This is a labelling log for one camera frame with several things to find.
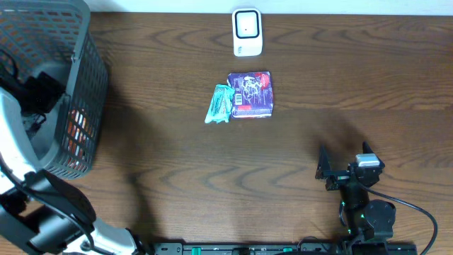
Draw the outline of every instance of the teal wrapper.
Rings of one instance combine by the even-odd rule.
[[[222,121],[229,122],[231,109],[233,108],[233,95],[234,89],[228,85],[218,84],[215,86],[214,95],[211,99],[210,109],[207,111],[205,123],[215,121],[220,123]]]

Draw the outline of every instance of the white device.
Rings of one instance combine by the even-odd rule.
[[[256,56],[263,51],[261,12],[240,8],[233,12],[233,51],[237,57]]]

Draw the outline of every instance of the wood grain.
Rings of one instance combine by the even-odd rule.
[[[345,167],[367,140],[374,187],[428,209],[431,254],[453,253],[453,20],[263,16],[257,57],[232,54],[231,16],[93,13],[110,70],[93,171],[71,181],[99,217],[150,239],[298,242],[347,234],[340,195],[314,179],[320,144]],[[206,125],[229,72],[272,73],[272,118]],[[396,205],[392,240],[421,251],[432,225]],[[0,253],[19,251],[0,240]]]

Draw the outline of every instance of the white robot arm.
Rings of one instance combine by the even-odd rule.
[[[50,235],[55,234],[55,230],[52,230],[52,224],[47,224],[46,222],[41,222],[38,230],[33,232],[30,228],[27,228],[27,224],[25,221],[21,221],[21,218],[18,215],[15,215],[11,210],[8,209],[8,201],[7,197],[14,192],[20,192],[17,189],[17,185],[23,185],[25,181],[26,174],[37,174],[42,169],[40,165],[40,161],[36,156],[36,153],[33,150],[33,147],[30,143],[30,140],[25,132],[25,128],[22,123],[21,117],[21,106],[19,102],[7,91],[0,87],[0,155],[3,159],[5,165],[1,168],[0,173],[0,234],[7,238],[9,241],[13,242],[17,246],[23,249],[22,246],[26,247],[27,252],[31,253],[31,251],[35,251],[35,254],[43,254],[46,252],[43,247],[48,246],[49,244],[42,244],[43,236],[46,235],[48,232]],[[29,199],[35,199],[34,197],[30,197],[29,195],[25,198],[25,202]],[[59,204],[58,202],[53,202],[53,206],[57,207],[56,205]],[[57,220],[64,220],[68,214],[66,208],[58,208],[58,212],[48,212],[48,208],[46,209],[47,213],[53,213],[52,217],[56,218]],[[79,236],[70,243],[64,244],[66,246],[65,252],[78,252],[81,254],[134,254],[138,250],[138,246],[140,244],[136,243],[131,233],[126,229],[119,229],[115,227],[111,227],[104,223],[100,218],[96,218],[96,214],[94,214],[94,221],[92,222],[90,228],[91,232],[88,233],[94,244],[95,249],[90,250],[90,246],[87,245],[89,243],[88,237],[86,234],[82,234],[79,229],[74,227],[74,225],[68,225],[68,228],[72,228],[74,230],[74,235]],[[16,222],[18,225],[11,225],[4,224],[3,220],[8,222]],[[22,233],[28,233],[24,235],[17,235],[12,232],[20,232],[20,228],[23,227],[24,230]]]

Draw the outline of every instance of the black cable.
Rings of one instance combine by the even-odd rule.
[[[375,194],[376,196],[378,195],[378,196],[386,198],[388,200],[392,200],[392,201],[395,201],[397,203],[406,205],[406,206],[408,206],[408,207],[410,207],[412,209],[415,209],[415,210],[423,213],[424,215],[426,215],[427,217],[430,218],[430,220],[432,221],[432,225],[434,226],[434,230],[432,232],[432,237],[431,237],[430,242],[428,243],[426,248],[420,253],[420,255],[425,255],[428,252],[428,250],[431,248],[431,246],[434,244],[434,242],[436,241],[436,237],[437,237],[437,222],[436,222],[436,219],[429,212],[427,212],[423,208],[418,207],[417,205],[408,203],[408,202],[406,202],[404,200],[401,200],[401,199],[398,199],[398,198],[394,198],[394,197],[392,197],[390,195],[385,195],[383,193],[379,193],[377,191],[373,191],[371,188],[366,187],[365,185],[361,184],[359,181],[358,181],[358,183],[359,183],[360,188],[362,188],[365,191],[370,192],[371,194]]]
[[[346,222],[345,219],[343,219],[343,208],[345,207],[345,204],[343,201],[340,202],[340,208],[338,209],[338,217],[340,218],[340,223],[342,226],[346,227]]]
[[[27,187],[24,187],[21,183],[19,183],[17,180],[15,180],[15,178],[10,173],[11,170],[7,167],[5,161],[3,160],[3,157],[1,155],[1,153],[0,153],[0,171],[2,172],[2,174],[4,174],[9,179],[9,181],[11,183],[14,184],[14,186],[20,192],[26,194],[30,198],[33,198],[37,202],[42,203],[43,205],[47,206],[51,210],[55,211],[56,213],[66,217],[72,224],[74,224],[77,228],[79,228],[79,230],[82,231],[82,233],[84,233],[84,235],[88,239],[89,249],[91,251],[96,251],[96,252],[98,252],[99,254],[102,254],[102,255],[112,255],[111,253],[105,253],[105,252],[99,251],[94,246],[93,237],[91,236],[90,233],[88,233],[88,231],[86,231],[86,229],[84,229],[84,227],[81,226],[80,222],[75,217],[72,217],[71,215],[68,215],[65,212],[61,211],[60,209],[56,208],[55,206],[51,205],[45,199],[42,199],[40,196],[36,195],[36,192],[34,190],[32,190],[30,188],[27,188]]]
[[[311,239],[315,239],[315,240],[318,240],[319,241],[319,238],[318,237],[314,237],[314,236],[308,236],[308,237],[304,237],[302,240],[300,240],[300,242],[297,244],[297,249],[300,250],[300,246],[304,243],[305,239],[308,239],[308,238],[311,238]],[[324,250],[326,250],[326,252],[329,251],[329,249],[327,249],[323,243],[319,243],[323,248]]]
[[[1,50],[0,49],[0,52],[3,53],[4,55],[6,55],[10,60],[11,60],[11,63],[13,64],[13,73],[11,74],[13,76],[13,78],[15,80],[18,79],[19,77],[19,68],[17,68],[17,64],[16,64],[16,61],[14,60],[14,58],[8,54],[5,50]]]
[[[40,119],[40,117],[38,116],[38,117],[35,119],[35,122],[31,125],[31,127],[30,127],[28,130],[26,130],[27,135],[28,135],[28,134],[34,135],[34,134],[41,128],[41,125],[42,125],[44,122],[46,122],[47,117],[45,116],[44,113],[38,113],[38,115],[39,115],[40,117],[42,117],[42,120],[41,120],[40,122],[38,122],[39,119]]]

